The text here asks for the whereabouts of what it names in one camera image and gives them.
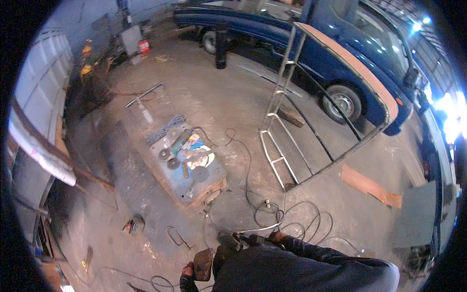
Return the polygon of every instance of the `fire extinguisher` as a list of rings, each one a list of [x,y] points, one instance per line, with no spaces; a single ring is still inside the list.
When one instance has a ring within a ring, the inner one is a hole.
[[[141,40],[139,43],[138,43],[138,46],[140,48],[140,53],[143,54],[143,55],[146,55],[147,53],[149,53],[149,43],[148,43],[148,40]]]

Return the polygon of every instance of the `metal sheet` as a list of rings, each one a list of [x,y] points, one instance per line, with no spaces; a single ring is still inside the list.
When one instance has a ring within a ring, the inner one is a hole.
[[[433,236],[436,206],[436,182],[404,192],[401,215],[395,226],[396,248],[430,244]]]

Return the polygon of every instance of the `metal rod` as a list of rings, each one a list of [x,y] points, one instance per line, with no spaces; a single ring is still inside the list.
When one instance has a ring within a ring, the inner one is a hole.
[[[329,150],[327,149],[327,147],[324,145],[324,142],[323,140],[321,140],[321,137],[319,136],[319,134],[316,132],[315,128],[311,125],[310,121],[305,117],[305,114],[302,112],[302,110],[300,108],[298,108],[298,106],[296,105],[296,103],[288,96],[286,95],[287,99],[290,101],[290,103],[293,105],[293,107],[298,111],[298,113],[302,116],[302,118],[305,120],[306,124],[310,127],[311,131],[313,132],[313,134],[315,135],[316,139],[318,139],[318,142],[319,144],[321,144],[321,146],[324,148],[324,151],[326,151],[326,154],[327,156],[329,157],[329,159],[331,161],[334,161],[331,153],[329,152]]]
[[[136,103],[137,101],[139,101],[141,98],[143,98],[146,94],[150,93],[151,91],[153,91],[154,89],[160,87],[160,86],[164,86],[165,87],[165,84],[163,82],[160,82],[156,85],[154,85],[153,87],[151,87],[150,89],[146,90],[145,92],[143,92],[140,96],[138,96],[137,98],[135,98],[134,100],[130,101],[125,107],[130,107],[132,106],[134,103]]]
[[[11,107],[18,116],[18,119],[20,120],[21,124],[23,127],[33,136],[49,153],[52,155],[56,156],[57,158],[61,159],[63,162],[68,164],[69,166],[73,167],[73,170],[76,171],[77,173],[81,174],[82,176],[98,182],[103,188],[110,189],[111,191],[115,191],[115,187],[111,185],[108,181],[105,181],[101,178],[98,178],[91,172],[84,170],[80,168],[76,163],[73,162],[71,157],[63,153],[60,149],[52,145],[42,134],[34,127],[34,125],[31,123],[31,121],[28,119],[26,114],[23,112],[23,109],[21,109],[20,104],[16,100],[16,98],[13,98],[11,101]]]
[[[269,227],[265,227],[265,228],[260,228],[260,229],[248,229],[248,230],[242,230],[242,231],[237,231],[237,233],[245,233],[245,232],[251,232],[251,231],[263,231],[263,230],[268,230],[268,229],[271,229],[271,228],[276,228],[277,226],[281,225],[282,224],[282,221],[279,222],[279,223],[276,223],[274,225],[271,225]]]
[[[274,83],[274,84],[275,84],[275,83],[277,82],[277,80],[274,80],[273,78],[269,78],[269,77],[267,77],[267,76],[264,76],[264,75],[262,75],[261,73],[258,73],[258,72],[254,71],[254,70],[252,70],[252,69],[250,69],[250,68],[247,68],[247,67],[245,67],[245,66],[237,65],[237,67],[239,67],[240,69],[246,70],[246,71],[248,71],[248,72],[250,72],[250,73],[252,73],[252,74],[255,74],[256,76],[261,77],[261,78],[263,78],[263,79],[265,79],[265,80],[267,80],[267,81],[269,81],[269,82],[271,82],[271,83]],[[293,90],[293,89],[287,88],[287,91],[290,92],[290,93],[295,94],[295,95],[298,96],[298,97],[302,97],[301,94],[299,94],[298,92],[296,92],[296,91]]]
[[[277,142],[276,142],[276,140],[274,139],[274,137],[272,136],[272,134],[271,134],[270,131],[268,131],[268,135],[269,135],[271,141],[273,142],[274,146],[277,148],[277,151],[279,151],[279,153],[281,154],[281,156],[284,157],[284,163],[285,163],[285,165],[287,166],[287,169],[289,170],[289,173],[290,173],[290,175],[292,176],[294,182],[295,182],[296,184],[298,184],[299,182],[298,182],[298,180],[297,180],[297,177],[295,176],[295,173],[293,172],[292,168],[290,167],[290,164],[289,164],[289,162],[287,161],[287,158],[285,158],[285,155],[282,153],[281,148],[279,147],[279,145],[277,145]]]
[[[269,157],[268,150],[266,149],[266,143],[264,142],[264,138],[263,138],[264,133],[267,133],[267,131],[260,131],[260,139],[261,139],[261,143],[262,143],[263,148],[264,148],[264,154],[266,154],[266,158],[268,159],[269,164],[272,167],[272,171],[276,175],[276,178],[279,181],[279,184],[281,185],[282,190],[285,191],[285,187],[284,187],[284,184],[282,183],[281,177],[279,176],[279,173],[277,173],[277,170],[276,170],[276,167],[274,166],[274,164],[271,163],[271,158]]]
[[[289,136],[289,138],[292,140],[292,143],[294,144],[295,148],[298,150],[298,152],[300,153],[300,156],[302,157],[303,161],[305,162],[306,164],[306,167],[308,168],[308,170],[313,173],[313,171],[311,170],[311,166],[310,164],[308,163],[308,160],[306,160],[305,158],[305,155],[303,155],[303,152],[302,150],[300,149],[300,147],[298,146],[297,142],[295,141],[295,139],[292,137],[292,134],[289,132],[289,129],[286,128],[286,126],[284,125],[284,123],[282,122],[281,118],[279,118],[279,116],[276,114],[274,115],[275,118],[279,121],[279,123],[281,124],[282,128],[284,128],[285,132],[287,133],[287,135]]]
[[[339,112],[339,114],[342,116],[342,118],[346,121],[347,125],[350,127],[350,129],[352,130],[352,132],[354,133],[355,137],[357,137],[358,141],[361,141],[361,135],[360,133],[357,131],[357,129],[355,128],[354,124],[349,120],[349,118],[344,114],[344,112],[340,109],[340,107],[337,106],[337,104],[334,102],[334,100],[331,98],[331,96],[327,93],[327,91],[321,86],[321,84],[319,84],[318,81],[315,80],[315,78],[313,78],[313,76],[311,76],[306,70],[305,68],[303,68],[301,65],[297,65],[298,68],[300,68],[303,72],[305,72],[305,74],[307,75],[308,78],[310,78],[311,80],[313,80],[314,84],[316,86],[318,86],[318,88],[324,93],[325,97],[331,102],[331,104],[337,109],[337,111]]]
[[[342,154],[341,156],[339,156],[336,160],[334,160],[333,162],[329,163],[328,165],[326,165],[325,167],[323,167],[322,169],[320,169],[318,172],[316,172],[314,175],[304,179],[300,184],[305,184],[307,182],[309,182],[312,178],[315,178],[317,177],[318,175],[324,173],[325,171],[329,170],[330,168],[332,168],[333,166],[339,164],[340,162],[342,162],[342,160],[346,159],[347,157],[351,156],[353,153],[355,153],[355,151],[357,151],[358,149],[360,149],[363,145],[365,145],[368,141],[370,141],[371,139],[373,139],[378,133],[380,133],[381,131],[384,130],[384,128],[386,127],[387,125],[385,124],[381,124],[379,125],[378,127],[374,128],[368,135],[366,135],[365,137],[363,137],[362,141],[360,141],[360,143],[357,143],[355,144],[355,146],[353,146],[352,148],[350,148],[347,152],[345,152],[344,154]],[[288,189],[288,191],[292,191],[293,189],[295,189],[296,187],[298,187],[298,185],[295,185],[293,187],[291,187],[290,189]]]
[[[285,71],[285,65],[286,65],[286,63],[288,61],[290,51],[292,50],[293,39],[294,39],[296,31],[297,31],[296,26],[292,26],[292,31],[290,32],[289,43],[287,44],[287,48],[285,49],[284,59],[282,60],[281,68],[279,69],[279,74],[278,74],[278,77],[277,77],[276,86],[275,86],[274,91],[273,91],[274,93],[279,90],[279,87],[280,87],[279,85],[281,83],[282,75],[284,74],[284,71]],[[268,118],[268,114],[271,113],[271,109],[273,108],[274,101],[275,101],[275,96],[273,95],[272,98],[271,98],[271,101],[269,102],[268,110],[266,111],[266,117],[264,118],[264,122],[263,122],[263,125],[262,125],[263,130],[264,129],[269,129],[269,127],[270,127],[271,121]]]

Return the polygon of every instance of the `rusty metal piece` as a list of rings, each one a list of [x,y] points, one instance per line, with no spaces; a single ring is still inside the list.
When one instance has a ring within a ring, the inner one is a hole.
[[[185,178],[189,178],[190,175],[188,174],[188,166],[185,163],[182,164],[182,169],[183,169],[183,176]]]
[[[193,271],[196,281],[207,282],[211,278],[213,249],[205,249],[195,254],[193,259]]]
[[[73,170],[77,172],[78,174],[99,183],[102,188],[108,189],[112,192],[115,191],[115,187],[111,185],[109,182],[98,178],[94,174],[92,174],[89,171],[86,171],[79,167],[76,163],[73,162],[71,157],[63,153],[60,149],[52,145],[42,134],[34,127],[34,125],[31,123],[31,121],[28,119],[26,114],[23,112],[23,109],[21,109],[20,104],[16,99],[12,99],[11,101],[11,107],[20,119],[23,127],[33,136],[49,153],[52,155],[56,156],[57,158],[63,160],[66,164],[69,166],[73,167]]]
[[[88,251],[87,251],[86,259],[81,261],[81,264],[83,265],[86,274],[87,274],[87,272],[89,270],[89,266],[91,265],[91,260],[92,260],[93,254],[94,254],[94,250],[92,249],[92,246],[88,245]]]
[[[172,234],[170,232],[175,232],[175,234],[178,236],[178,238],[180,239],[181,243],[178,243],[175,238],[173,238]],[[189,246],[186,241],[180,236],[180,234],[178,233],[178,231],[175,229],[175,227],[173,226],[168,226],[166,229],[165,229],[165,233],[167,233],[169,235],[169,237],[171,238],[171,240],[177,245],[177,246],[180,246],[180,245],[186,245],[186,247],[188,247],[188,249],[192,249],[195,245],[193,246]]]

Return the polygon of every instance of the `metal pipe frame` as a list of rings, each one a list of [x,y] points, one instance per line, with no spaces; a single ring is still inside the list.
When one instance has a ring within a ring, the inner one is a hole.
[[[294,40],[295,40],[295,35],[297,34],[297,28],[301,31],[302,35],[300,37],[300,41],[299,41],[299,44],[297,46],[297,50],[295,52],[295,56],[294,56],[294,60],[289,60],[289,55],[290,55],[290,52],[292,51],[292,47],[293,47],[293,43],[294,43]],[[348,117],[342,112],[342,110],[337,106],[337,104],[332,100],[332,98],[329,96],[329,94],[326,92],[326,90],[301,66],[299,65],[298,63],[298,59],[300,57],[300,54],[301,54],[301,51],[302,51],[302,48],[303,48],[303,44],[305,42],[305,39],[306,37],[310,37],[312,40],[314,40],[315,42],[317,42],[319,45],[321,45],[325,50],[327,50],[328,52],[330,52],[335,58],[337,58],[338,60],[340,60],[348,69],[350,69],[352,71],[353,74],[355,74],[359,79],[360,81],[370,90],[370,92],[373,93],[375,99],[381,104],[384,112],[385,112],[385,115],[384,115],[384,120],[383,122],[378,125],[377,127],[375,127],[375,129],[373,129],[368,135],[366,135],[365,137],[362,137],[360,135],[360,133],[357,131],[357,129],[355,128],[355,126],[353,125],[353,123],[348,119]],[[283,77],[283,74],[285,72],[285,67],[290,65],[290,69],[289,69],[289,72],[288,72],[288,76],[286,78],[286,81],[284,83],[284,85],[281,85],[282,83],[282,77]],[[306,118],[305,114],[302,112],[302,110],[296,105],[296,103],[292,100],[292,98],[290,98],[290,96],[288,95],[288,86],[290,84],[290,80],[292,78],[292,75],[293,75],[293,72],[295,70],[295,67],[299,67],[299,69],[301,69],[303,72],[305,72],[305,74],[311,78],[311,80],[313,80],[313,82],[319,87],[320,91],[323,92],[324,96],[332,103],[332,105],[338,110],[338,112],[341,114],[341,116],[344,118],[345,122],[347,123],[347,125],[350,127],[350,129],[352,130],[352,132],[354,133],[355,137],[357,138],[358,142],[353,146],[351,147],[349,150],[347,150],[344,154],[342,154],[340,157],[334,159],[329,150],[327,149],[327,147],[325,146],[324,142],[321,140],[321,138],[319,137],[319,134],[316,132],[316,130],[314,129],[314,127],[312,126],[312,124],[310,123],[310,121]],[[308,125],[308,127],[311,129],[311,131],[313,132],[313,134],[315,135],[315,137],[318,139],[319,143],[321,144],[321,146],[323,147],[323,149],[326,151],[329,159],[331,160],[331,163],[329,163],[327,166],[325,166],[324,168],[320,169],[319,171],[317,171],[316,173],[313,172],[310,164],[308,163],[308,161],[306,160],[305,156],[303,155],[303,152],[301,151],[300,147],[297,145],[297,142],[295,141],[295,139],[293,138],[292,134],[290,133],[290,131],[286,128],[286,126],[284,125],[284,123],[282,122],[282,120],[279,118],[279,116],[277,115],[277,111],[280,107],[280,105],[282,104],[282,101],[283,101],[283,97],[286,97],[290,102],[291,104],[294,106],[294,108],[300,113],[300,115],[303,117],[303,119],[305,120],[306,124]],[[292,141],[292,143],[294,144],[295,148],[297,149],[297,152],[300,154],[303,162],[306,164],[309,172],[310,172],[310,176],[306,179],[304,179],[303,181],[299,181],[297,179],[297,176],[295,175],[294,171],[292,170],[292,167],[290,166],[289,162],[287,161],[287,158],[284,156],[282,150],[280,149],[279,145],[277,144],[276,140],[274,139],[274,136],[271,132],[271,125],[272,125],[272,122],[274,119],[277,119],[279,121],[279,124],[281,125],[281,127],[283,128],[283,130],[285,131],[285,133],[287,134],[287,136],[290,138],[290,140]],[[277,80],[276,80],[276,86],[274,88],[274,91],[272,93],[272,96],[271,96],[271,101],[269,102],[269,106],[268,106],[268,109],[266,111],[266,115],[265,115],[265,118],[264,118],[264,121],[263,121],[263,124],[262,124],[262,128],[260,129],[260,139],[261,139],[261,143],[263,145],[263,149],[264,149],[264,153],[266,155],[266,158],[269,162],[269,164],[271,165],[272,167],[272,170],[275,174],[275,176],[277,177],[277,180],[279,181],[279,184],[281,185],[282,187],[282,190],[284,192],[287,192],[287,191],[290,191],[290,190],[293,190],[295,189],[296,187],[304,184],[304,183],[307,183],[308,181],[310,181],[312,178],[318,176],[319,174],[325,172],[326,170],[332,168],[333,166],[335,166],[336,164],[340,163],[342,160],[344,160],[345,158],[349,157],[350,155],[352,155],[356,150],[358,150],[360,147],[362,147],[364,144],[366,144],[368,141],[370,141],[372,138],[374,138],[378,133],[380,133],[381,131],[383,131],[387,126],[389,125],[389,112],[388,112],[388,108],[387,106],[384,104],[384,102],[382,101],[381,97],[377,94],[377,92],[373,89],[373,87],[355,70],[355,68],[353,68],[345,59],[343,59],[337,52],[333,51],[331,48],[329,48],[328,46],[326,46],[324,43],[322,43],[316,36],[314,36],[313,34],[309,33],[308,31],[304,30],[303,28],[301,28],[298,24],[298,22],[294,22],[294,25],[292,26],[292,31],[290,33],[290,37],[289,37],[289,42],[287,44],[287,49],[285,50],[285,53],[284,53],[284,57],[283,57],[283,60],[282,60],[282,64],[281,64],[281,68],[279,70],[279,74],[278,74],[278,77],[277,77]],[[266,147],[266,143],[265,143],[265,140],[264,140],[264,134],[268,134],[269,138],[271,139],[272,143],[274,144],[274,147],[276,148],[277,152],[279,153],[280,157],[278,159],[275,159],[275,160],[271,160],[271,157],[268,153],[268,149]],[[289,189],[285,189],[285,186],[284,186],[284,183],[283,181],[281,180],[280,176],[279,176],[279,173],[277,172],[277,169],[275,167],[275,163],[277,162],[280,162],[280,161],[283,161],[285,166],[287,167],[287,170],[290,174],[290,176],[292,177],[294,183],[295,183],[295,186],[292,187],[292,188],[289,188]]]
[[[134,100],[130,101],[125,107],[130,107],[132,106],[133,104],[135,104],[136,102],[139,102],[144,96],[146,96],[146,94],[150,93],[151,91],[153,91],[154,89],[158,88],[158,87],[161,87],[161,86],[164,86],[164,90],[165,90],[165,84],[163,82],[160,82],[160,83],[157,83],[156,85],[154,85],[153,87],[151,87],[150,89],[146,90],[145,92],[143,92],[140,96],[138,96],[137,98],[135,98]]]

